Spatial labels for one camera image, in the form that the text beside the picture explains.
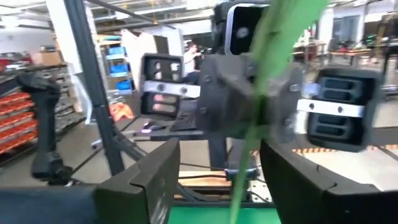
floor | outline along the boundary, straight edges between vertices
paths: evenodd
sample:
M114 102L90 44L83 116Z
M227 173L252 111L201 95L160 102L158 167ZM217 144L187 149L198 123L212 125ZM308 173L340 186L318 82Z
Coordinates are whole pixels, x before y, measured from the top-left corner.
M387 84L398 84L398 78L396 78L394 72L389 72ZM398 126L396 111L398 111L397 101L381 104L374 126ZM296 127L298 133L305 132L305 117L305 113L298 114ZM144 122L143 119L137 121L131 129L138 130ZM59 142L58 150L68 166L76 167L93 152L90 144L97 139L96 126L83 126L81 124ZM151 151L160 144L161 142L140 142L139 146L146 151ZM182 162L209 165L206 141L182 141L181 148ZM398 150L392 150L392 152L398 155ZM398 162L381 151L364 151L359 154L348 152L307 153L303 156L357 182L374 184L381 190L398 189L398 179L395 178L398 176ZM30 155L14 164L3 167L0 171L0 187L45 185L30 177L29 170L33 157L34 155ZM126 167L134 163L126 155L123 155L123 159ZM203 170L187 166L181 166L180 169ZM109 177L108 165L103 153L94 157L75 175L77 179L92 183L104 181Z

